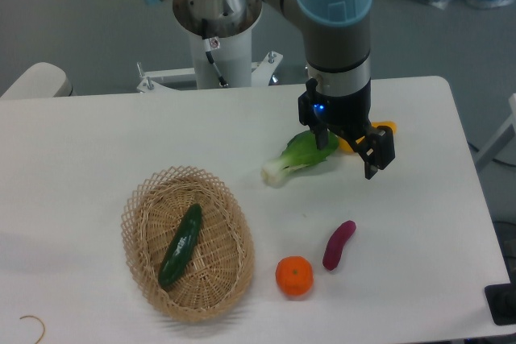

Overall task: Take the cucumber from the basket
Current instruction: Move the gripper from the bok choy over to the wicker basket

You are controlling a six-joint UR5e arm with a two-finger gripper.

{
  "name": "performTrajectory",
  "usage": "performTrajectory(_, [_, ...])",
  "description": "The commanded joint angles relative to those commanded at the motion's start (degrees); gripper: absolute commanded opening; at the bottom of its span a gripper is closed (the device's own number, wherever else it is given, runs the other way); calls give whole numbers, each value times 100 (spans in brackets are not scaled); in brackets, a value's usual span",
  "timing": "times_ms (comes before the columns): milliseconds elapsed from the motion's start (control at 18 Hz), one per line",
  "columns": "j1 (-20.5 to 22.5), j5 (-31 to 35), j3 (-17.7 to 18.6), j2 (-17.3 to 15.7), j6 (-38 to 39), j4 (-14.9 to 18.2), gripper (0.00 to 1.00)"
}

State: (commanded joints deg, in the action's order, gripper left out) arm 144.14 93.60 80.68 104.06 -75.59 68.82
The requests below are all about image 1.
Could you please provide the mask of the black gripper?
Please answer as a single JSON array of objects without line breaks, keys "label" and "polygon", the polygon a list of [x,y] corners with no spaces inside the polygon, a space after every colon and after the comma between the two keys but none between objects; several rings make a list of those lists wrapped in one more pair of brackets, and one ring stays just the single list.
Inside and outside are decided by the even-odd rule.
[{"label": "black gripper", "polygon": [[332,97],[317,90],[310,78],[306,91],[298,98],[299,122],[314,134],[316,147],[329,142],[328,131],[345,139],[364,161],[364,177],[371,180],[395,158],[393,132],[386,126],[374,128],[369,120],[371,81],[346,96]]}]

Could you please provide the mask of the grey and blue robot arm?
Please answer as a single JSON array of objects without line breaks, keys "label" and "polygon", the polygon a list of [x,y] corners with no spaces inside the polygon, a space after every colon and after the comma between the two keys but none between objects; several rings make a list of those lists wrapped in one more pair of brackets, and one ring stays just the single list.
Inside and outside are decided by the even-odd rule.
[{"label": "grey and blue robot arm", "polygon": [[368,117],[372,0],[171,1],[175,19],[191,38],[198,88],[251,84],[250,33],[269,5],[302,34],[308,79],[298,114],[316,146],[323,149],[330,135],[339,136],[364,161],[367,178],[394,159],[393,132],[374,127]]}]

